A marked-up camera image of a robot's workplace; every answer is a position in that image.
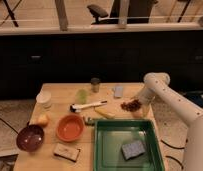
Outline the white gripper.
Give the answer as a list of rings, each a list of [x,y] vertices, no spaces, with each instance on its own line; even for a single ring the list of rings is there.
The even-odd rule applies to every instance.
[[[137,99],[141,104],[150,104],[155,98],[155,93],[147,87],[143,87],[137,94]],[[149,105],[141,106],[141,116],[146,118],[150,110]]]

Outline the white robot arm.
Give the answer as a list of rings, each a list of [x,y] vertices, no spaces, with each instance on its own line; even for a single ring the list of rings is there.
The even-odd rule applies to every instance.
[[[188,126],[183,171],[203,171],[203,109],[171,89],[169,83],[167,73],[147,73],[137,99],[142,105],[148,105],[159,96],[178,114]]]

